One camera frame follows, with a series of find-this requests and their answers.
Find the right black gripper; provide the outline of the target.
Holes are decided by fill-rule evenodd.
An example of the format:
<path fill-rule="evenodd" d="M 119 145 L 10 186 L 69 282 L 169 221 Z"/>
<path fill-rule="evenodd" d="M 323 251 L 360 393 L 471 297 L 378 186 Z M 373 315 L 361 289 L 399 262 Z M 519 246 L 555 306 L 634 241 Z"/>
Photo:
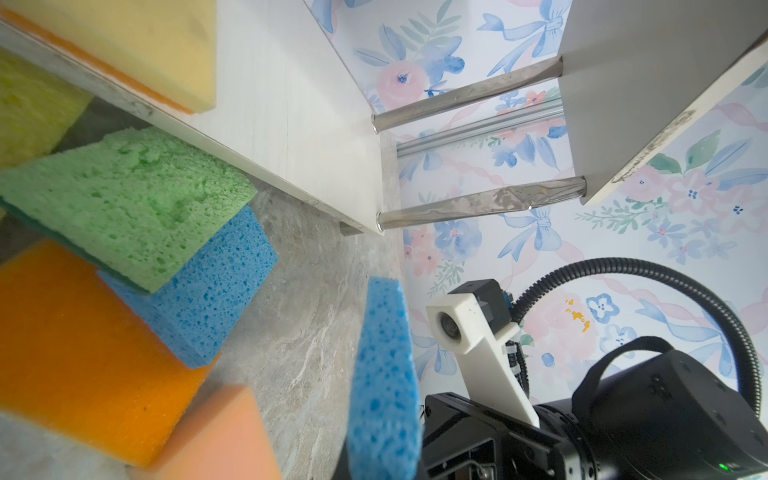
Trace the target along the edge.
<path fill-rule="evenodd" d="M 592 479 L 594 453 L 565 403 L 531 426 L 455 393 L 429 395 L 421 479 Z"/>

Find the salmon pink sponge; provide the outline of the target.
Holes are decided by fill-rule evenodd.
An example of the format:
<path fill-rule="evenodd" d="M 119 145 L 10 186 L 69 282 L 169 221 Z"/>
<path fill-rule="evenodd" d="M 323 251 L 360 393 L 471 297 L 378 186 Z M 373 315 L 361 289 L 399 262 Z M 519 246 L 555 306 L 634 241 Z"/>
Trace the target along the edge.
<path fill-rule="evenodd" d="M 224 385 L 179 422 L 154 462 L 130 479 L 280 479 L 253 391 Z"/>

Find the pale yellow worn sponge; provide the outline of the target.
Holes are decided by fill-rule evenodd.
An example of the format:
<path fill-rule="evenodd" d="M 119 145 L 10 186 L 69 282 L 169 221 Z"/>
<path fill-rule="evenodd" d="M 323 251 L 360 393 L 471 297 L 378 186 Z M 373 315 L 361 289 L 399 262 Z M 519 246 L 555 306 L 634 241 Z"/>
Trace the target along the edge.
<path fill-rule="evenodd" d="M 23 31 L 187 114 L 216 106 L 215 1 L 3 1 Z"/>

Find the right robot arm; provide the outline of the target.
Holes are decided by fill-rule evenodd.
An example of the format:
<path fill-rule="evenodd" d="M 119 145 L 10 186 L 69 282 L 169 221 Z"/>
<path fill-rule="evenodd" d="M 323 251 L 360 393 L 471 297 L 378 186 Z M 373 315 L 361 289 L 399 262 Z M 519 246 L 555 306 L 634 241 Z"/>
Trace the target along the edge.
<path fill-rule="evenodd" d="M 767 470 L 767 432 L 735 390 L 658 337 L 614 375 L 598 361 L 531 426 L 454 393 L 426 400 L 421 479 L 741 479 Z"/>

